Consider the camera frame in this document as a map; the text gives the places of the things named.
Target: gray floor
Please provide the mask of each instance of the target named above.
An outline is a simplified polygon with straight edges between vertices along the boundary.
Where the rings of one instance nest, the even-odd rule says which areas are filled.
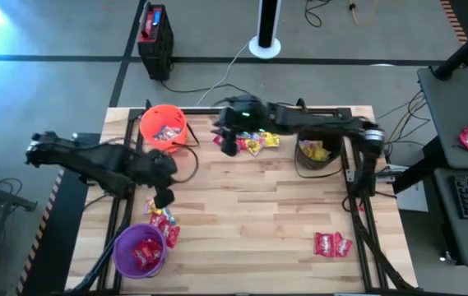
[[[254,1],[159,2],[168,8],[177,56],[232,57],[255,34]],[[120,56],[137,4],[137,0],[0,1],[0,54]],[[444,59],[459,46],[438,0],[381,1],[376,21],[365,27],[352,22],[346,1],[335,0],[317,11],[324,21],[321,29],[305,21],[303,1],[284,0],[283,7],[281,57]],[[15,292],[58,171],[56,167],[24,165],[30,135],[46,130],[61,136],[100,132],[119,66],[117,62],[0,62],[0,178],[21,179],[21,195],[39,202],[36,212],[19,210],[6,226],[9,244],[2,251],[7,263],[0,266],[0,290],[9,295]],[[225,69],[225,64],[176,64],[167,85],[178,90],[211,86]],[[228,82],[264,100],[293,103],[304,98],[311,105],[370,104],[380,115],[404,104],[419,90],[416,70],[236,64]],[[236,90],[214,90],[201,105],[236,94]],[[118,106],[143,106],[146,99],[154,104],[193,106],[201,95],[170,93],[150,81],[140,63],[132,63]],[[398,110],[379,121],[387,134],[404,112]],[[424,108],[419,115],[428,117],[429,112]],[[414,120],[408,128],[417,124]],[[425,144],[435,135],[429,123],[408,140]],[[396,164],[412,164],[418,158],[419,147],[411,144],[397,145],[392,154]],[[404,218],[409,226],[414,220]],[[435,291],[468,293],[468,276],[463,276],[468,269],[435,260],[438,250],[433,240],[413,229],[417,230],[406,231],[420,285]]]

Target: wooden table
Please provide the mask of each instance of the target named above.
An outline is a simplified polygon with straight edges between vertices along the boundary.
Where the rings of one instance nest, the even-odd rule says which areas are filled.
[[[351,106],[354,116],[373,118],[370,106]],[[102,141],[123,136],[129,109],[109,109]],[[169,249],[162,271],[152,279],[123,279],[123,294],[218,294],[218,293],[333,293],[363,291],[356,247],[347,258],[313,255],[314,232],[339,231],[355,240],[350,214],[343,211],[345,178],[305,179],[294,170],[294,136],[282,136],[279,148],[267,148],[257,157],[243,151],[224,155],[210,133],[214,115],[187,115],[201,146],[195,151],[200,168],[188,183],[172,186],[175,202],[169,207],[181,227],[178,243]],[[352,158],[347,142],[348,155]],[[179,173],[188,176],[195,160],[188,152],[175,155]],[[378,169],[385,160],[378,161]],[[319,172],[341,168],[334,161]],[[377,190],[392,194],[392,187]],[[132,224],[148,223],[143,214],[153,189],[139,187],[135,195]],[[94,187],[87,201],[102,195]],[[371,199],[382,250],[392,265],[413,286],[415,273],[405,240],[396,199],[376,195]],[[67,288],[77,285],[102,252],[111,198],[86,209],[76,240]],[[118,223],[122,217],[119,213]],[[368,252],[373,283],[378,286],[373,257]],[[111,261],[108,283],[114,275]]]

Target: table leg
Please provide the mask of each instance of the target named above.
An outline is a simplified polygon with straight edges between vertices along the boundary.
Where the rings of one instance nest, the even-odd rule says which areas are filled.
[[[395,194],[406,190],[423,180],[437,168],[447,167],[446,157],[438,136],[432,139],[423,149],[424,159],[411,165],[404,173],[396,177],[392,184]]]

